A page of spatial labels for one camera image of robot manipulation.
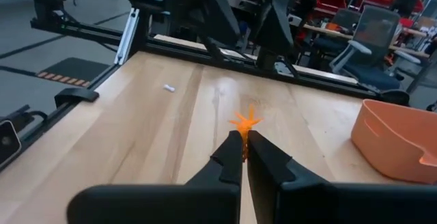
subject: desk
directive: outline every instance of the desk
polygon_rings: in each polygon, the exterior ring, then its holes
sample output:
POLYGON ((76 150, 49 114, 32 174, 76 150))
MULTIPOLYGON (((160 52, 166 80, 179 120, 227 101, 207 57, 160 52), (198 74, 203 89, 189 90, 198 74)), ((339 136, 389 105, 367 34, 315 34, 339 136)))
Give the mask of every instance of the desk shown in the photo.
POLYGON ((418 30, 414 30, 414 29, 403 28, 403 30, 404 30, 404 32, 410 33, 414 36, 420 36, 420 37, 427 37, 428 36, 427 33, 424 33, 424 32, 418 31, 418 30))
MULTIPOLYGON (((346 34, 343 34, 343 33, 337 32, 337 31, 329 30, 329 29, 323 29, 321 27, 314 27, 314 26, 310 26, 310 25, 305 25, 304 28, 312 30, 312 31, 316 31, 318 33, 324 33, 324 34, 329 35, 329 36, 345 38, 347 40, 351 40, 353 38, 353 36, 349 36, 349 35, 346 35, 346 34)), ((429 55, 424 53, 424 52, 419 52, 419 51, 415 51, 415 50, 404 48, 404 47, 390 46, 390 49, 394 50, 394 51, 396 51, 396 50, 403 51, 405 53, 408 53, 410 55, 414 55, 416 57, 426 57, 426 58, 429 57, 429 55)))
MULTIPOLYGON (((356 98, 149 53, 96 91, 95 103, 78 104, 0 173, 0 223, 66 223, 70 199, 96 184, 183 184, 251 103, 264 119, 255 129, 327 180, 395 183, 349 140, 356 98)), ((253 224, 246 172, 241 223, 253 224)))

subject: orange bin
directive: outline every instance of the orange bin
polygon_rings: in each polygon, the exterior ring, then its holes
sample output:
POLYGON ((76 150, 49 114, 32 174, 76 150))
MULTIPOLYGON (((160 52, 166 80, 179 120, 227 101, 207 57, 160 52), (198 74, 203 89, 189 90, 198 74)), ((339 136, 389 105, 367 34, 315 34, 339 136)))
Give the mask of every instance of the orange bin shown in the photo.
POLYGON ((352 142, 390 178, 437 182, 437 113, 364 100, 352 142))

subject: office chair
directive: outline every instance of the office chair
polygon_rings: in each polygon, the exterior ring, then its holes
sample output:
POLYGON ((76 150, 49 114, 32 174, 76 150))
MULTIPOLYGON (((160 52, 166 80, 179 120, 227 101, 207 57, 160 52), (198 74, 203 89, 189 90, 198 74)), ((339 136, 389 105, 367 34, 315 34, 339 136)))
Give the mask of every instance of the office chair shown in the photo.
MULTIPOLYGON (((353 24, 360 20, 361 13, 348 9, 340 9, 332 19, 331 23, 339 25, 348 31, 354 31, 353 24)), ((344 39, 333 38, 330 36, 319 36, 313 40, 312 47, 318 51, 318 54, 311 54, 310 68, 320 68, 320 61, 325 55, 337 56, 348 46, 344 39)))
POLYGON ((410 94, 410 106, 437 112, 437 51, 414 77, 406 91, 410 94))
MULTIPOLYGON (((345 51, 329 64, 333 73, 350 75, 376 92, 399 89, 400 82, 390 75, 395 68, 390 68, 389 73, 384 71, 384 57, 393 41, 399 19, 395 12, 366 5, 353 39, 348 42, 345 51)), ((395 54, 413 63, 420 62, 401 51, 395 51, 395 54)))

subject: gray floor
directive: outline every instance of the gray floor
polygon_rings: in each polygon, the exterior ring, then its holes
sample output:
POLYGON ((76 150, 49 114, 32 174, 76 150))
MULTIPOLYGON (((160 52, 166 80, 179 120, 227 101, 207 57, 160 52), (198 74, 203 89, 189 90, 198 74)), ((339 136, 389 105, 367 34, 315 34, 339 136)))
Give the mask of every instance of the gray floor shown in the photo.
MULTIPOLYGON (((65 2, 66 11, 84 23, 96 23, 130 9, 128 0, 72 0, 65 2)), ((0 0, 0 55, 58 36, 30 27, 34 17, 33 0, 0 0)), ((101 24, 104 27, 123 30, 127 16, 101 24)), ((65 37, 60 40, 0 59, 0 66, 9 66, 32 72, 41 71, 68 58, 112 64, 115 53, 95 42, 65 37)), ((0 116, 29 104, 32 109, 50 113, 55 110, 54 95, 69 87, 53 81, 0 71, 0 116)))

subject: black mount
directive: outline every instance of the black mount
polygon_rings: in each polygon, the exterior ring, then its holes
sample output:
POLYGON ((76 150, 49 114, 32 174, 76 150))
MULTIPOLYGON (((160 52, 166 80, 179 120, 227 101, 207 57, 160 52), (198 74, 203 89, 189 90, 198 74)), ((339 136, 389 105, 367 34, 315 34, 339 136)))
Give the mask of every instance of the black mount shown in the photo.
MULTIPOLYGON (((253 130, 248 177, 261 224, 437 221, 435 186, 330 183, 253 130)), ((185 185, 91 187, 70 202, 68 223, 238 223, 241 181, 242 140, 231 131, 185 185)))
POLYGON ((28 145, 22 145, 18 133, 35 120, 35 116, 46 121, 47 115, 42 111, 29 111, 25 105, 5 117, 0 117, 0 170, 4 169, 21 150, 28 145))
POLYGON ((68 223, 238 223, 241 179, 242 140, 231 131, 185 185, 91 187, 68 205, 68 223))
POLYGON ((80 101, 94 102, 99 97, 98 92, 85 88, 65 88, 55 96, 56 107, 59 108, 64 103, 79 103, 80 101))

